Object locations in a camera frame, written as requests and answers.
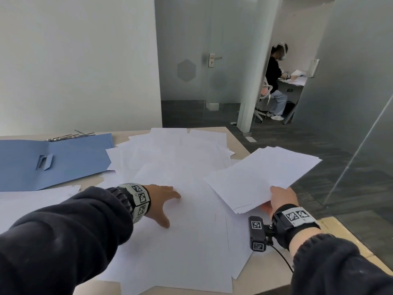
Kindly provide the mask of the person's left hand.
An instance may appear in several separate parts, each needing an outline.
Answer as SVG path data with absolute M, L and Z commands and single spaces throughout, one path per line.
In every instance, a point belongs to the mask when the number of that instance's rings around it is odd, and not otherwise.
M 159 186 L 155 184 L 144 185 L 150 197 L 149 209 L 145 217 L 154 220 L 154 208 L 164 207 L 164 204 L 172 199 L 180 199 L 181 195 L 172 186 Z

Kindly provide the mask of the person's right hand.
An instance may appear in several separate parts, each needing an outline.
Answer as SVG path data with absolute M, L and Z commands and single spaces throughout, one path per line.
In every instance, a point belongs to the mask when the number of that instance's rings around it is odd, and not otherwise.
M 270 192 L 272 196 L 271 200 L 268 202 L 271 202 L 274 213 L 300 206 L 296 193 L 290 187 L 284 189 L 281 187 L 272 186 L 270 187 Z

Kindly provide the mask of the stack of white sheets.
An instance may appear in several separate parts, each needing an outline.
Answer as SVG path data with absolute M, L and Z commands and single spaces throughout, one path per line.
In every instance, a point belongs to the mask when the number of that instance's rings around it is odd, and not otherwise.
M 237 214 L 271 200 L 270 187 L 288 188 L 322 160 L 281 147 L 258 148 L 246 158 L 204 180 Z

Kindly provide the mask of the person's left forearm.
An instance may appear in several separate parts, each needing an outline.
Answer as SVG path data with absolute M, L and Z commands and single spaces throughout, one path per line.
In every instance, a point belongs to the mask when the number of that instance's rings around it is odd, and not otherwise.
M 72 295 L 105 271 L 133 232 L 131 195 L 90 187 L 0 234 L 0 295 Z

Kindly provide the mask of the person's right forearm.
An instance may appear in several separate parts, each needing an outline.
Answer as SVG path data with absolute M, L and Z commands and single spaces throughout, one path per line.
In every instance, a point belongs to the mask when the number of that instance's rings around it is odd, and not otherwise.
M 393 276 L 330 234 L 308 238 L 293 262 L 291 295 L 393 295 Z

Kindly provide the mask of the pile of loose white papers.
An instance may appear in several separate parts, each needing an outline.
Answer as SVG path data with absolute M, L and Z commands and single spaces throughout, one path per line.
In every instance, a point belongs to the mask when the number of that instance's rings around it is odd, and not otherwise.
M 130 158 L 136 154 L 142 166 L 135 175 L 125 175 L 121 183 L 142 186 L 155 184 L 172 186 L 180 199 L 164 204 L 170 221 L 168 229 L 154 220 L 143 217 L 133 224 L 128 241 L 120 245 L 108 267 L 95 278 L 121 283 L 122 295 L 139 295 L 163 283 L 180 291 L 196 289 L 218 293 L 232 293 L 232 254 L 229 252 L 227 205 L 216 195 L 203 177 L 211 170 L 227 168 L 231 161 L 227 140 L 221 147 L 217 133 L 229 133 L 226 127 L 203 128 L 201 136 L 190 135 L 186 128 L 153 128 L 142 133 L 143 140 Z M 114 145 L 131 132 L 111 133 Z M 0 192 L 0 234 L 8 230 L 22 216 L 35 210 L 59 204 L 96 183 L 61 188 L 44 188 L 29 192 Z M 94 278 L 82 283 L 100 282 Z

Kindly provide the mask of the black marker wristband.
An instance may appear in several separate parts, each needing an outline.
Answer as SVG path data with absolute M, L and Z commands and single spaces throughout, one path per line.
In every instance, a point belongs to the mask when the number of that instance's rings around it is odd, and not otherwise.
M 275 239 L 282 248 L 289 249 L 293 237 L 303 229 L 318 228 L 319 223 L 302 207 L 284 204 L 272 216 Z
M 149 192 L 140 184 L 124 183 L 106 190 L 125 206 L 132 217 L 133 224 L 139 222 L 150 209 Z

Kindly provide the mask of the white office chair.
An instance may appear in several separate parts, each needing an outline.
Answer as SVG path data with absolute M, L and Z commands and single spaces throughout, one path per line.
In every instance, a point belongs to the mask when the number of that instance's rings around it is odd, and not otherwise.
M 267 78 L 264 78 L 262 89 L 260 92 L 260 96 L 257 99 L 255 108 L 254 108 L 254 116 L 255 116 L 255 123 L 263 123 L 264 119 L 267 116 L 267 109 L 270 100 L 273 98 L 271 96 L 271 91 L 273 89 L 272 85 L 268 84 Z

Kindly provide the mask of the blue paper folder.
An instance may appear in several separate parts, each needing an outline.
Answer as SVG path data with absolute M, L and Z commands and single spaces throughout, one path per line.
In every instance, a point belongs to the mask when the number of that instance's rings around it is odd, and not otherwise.
M 0 140 L 0 192 L 29 192 L 104 172 L 111 133 L 56 142 Z

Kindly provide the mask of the metal folder fastener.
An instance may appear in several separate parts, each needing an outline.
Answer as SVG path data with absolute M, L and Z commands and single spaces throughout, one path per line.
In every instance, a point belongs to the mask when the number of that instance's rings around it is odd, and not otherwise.
M 83 132 L 81 132 L 79 130 L 76 130 L 76 129 L 74 131 L 75 131 L 75 133 L 62 135 L 62 136 L 59 136 L 59 137 L 56 137 L 56 138 L 50 138 L 50 139 L 47 139 L 45 141 L 46 142 L 58 142 L 58 141 L 63 141 L 63 140 L 83 138 L 83 137 L 96 135 L 95 132 L 83 133 Z

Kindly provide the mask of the white desk with papers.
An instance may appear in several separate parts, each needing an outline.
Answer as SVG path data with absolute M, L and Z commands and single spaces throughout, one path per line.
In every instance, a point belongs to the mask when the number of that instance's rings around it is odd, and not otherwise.
M 278 79 L 279 88 L 295 89 L 295 87 L 303 88 L 307 82 L 307 71 L 296 69 L 290 74 L 290 79 Z

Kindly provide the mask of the white pillar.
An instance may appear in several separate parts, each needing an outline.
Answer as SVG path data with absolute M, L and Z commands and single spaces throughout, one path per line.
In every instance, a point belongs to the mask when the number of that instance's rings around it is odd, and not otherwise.
M 241 88 L 241 105 L 237 127 L 244 137 L 252 135 L 255 105 L 262 90 L 264 75 L 271 52 L 275 23 L 283 0 L 257 0 L 253 15 L 252 37 L 245 55 L 245 72 Z

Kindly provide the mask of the clear glass door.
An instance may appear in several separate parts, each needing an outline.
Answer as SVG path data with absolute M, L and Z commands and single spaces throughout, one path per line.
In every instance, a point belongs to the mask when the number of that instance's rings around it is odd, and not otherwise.
M 293 124 L 333 146 L 299 186 L 393 263 L 393 0 L 335 0 Z

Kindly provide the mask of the grey hexagon sticker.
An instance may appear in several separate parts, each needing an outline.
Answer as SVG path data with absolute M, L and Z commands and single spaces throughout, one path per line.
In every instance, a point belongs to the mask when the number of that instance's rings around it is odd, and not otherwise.
M 184 59 L 177 64 L 177 77 L 185 83 L 190 82 L 196 77 L 197 66 L 189 59 Z

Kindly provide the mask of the frosted glass door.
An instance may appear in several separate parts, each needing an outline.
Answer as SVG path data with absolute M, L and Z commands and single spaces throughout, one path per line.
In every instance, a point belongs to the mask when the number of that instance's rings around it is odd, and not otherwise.
M 161 99 L 241 103 L 257 0 L 154 0 Z M 208 68 L 209 54 L 222 56 Z M 189 59 L 196 77 L 185 83 L 177 64 Z

